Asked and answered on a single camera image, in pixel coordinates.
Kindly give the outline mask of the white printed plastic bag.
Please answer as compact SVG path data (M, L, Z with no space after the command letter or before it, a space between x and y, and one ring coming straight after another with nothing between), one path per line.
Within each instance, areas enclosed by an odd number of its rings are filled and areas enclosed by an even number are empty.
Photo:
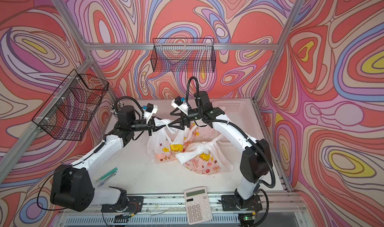
M186 169L199 175L231 172L234 166L218 145L223 137L219 135L210 142L191 143L183 153L176 154L176 158Z

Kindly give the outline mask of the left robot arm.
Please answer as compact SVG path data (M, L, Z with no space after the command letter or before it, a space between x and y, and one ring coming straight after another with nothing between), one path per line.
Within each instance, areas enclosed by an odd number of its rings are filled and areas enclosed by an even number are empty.
M118 111L114 128L100 144L72 164L55 169L50 202L77 212L89 206L126 211L129 205L127 191L118 187L97 187L92 183L92 177L110 157L134 139L136 132L156 131L152 116L157 111L158 107L149 103L143 107L144 116L138 120L133 106L123 106Z

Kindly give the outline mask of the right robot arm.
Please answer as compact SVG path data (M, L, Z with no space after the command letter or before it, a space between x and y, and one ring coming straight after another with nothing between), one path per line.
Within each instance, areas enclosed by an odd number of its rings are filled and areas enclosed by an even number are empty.
M222 109L213 106L207 92L198 91L194 94L196 108L190 107L188 99L178 96L172 100L171 105L175 110L171 115L179 118L169 126L183 130L190 127L193 121L202 121L241 151L240 172L243 177L232 200L225 202L224 206L247 210L257 201L261 185L269 189L276 186L269 143L248 135L234 124Z

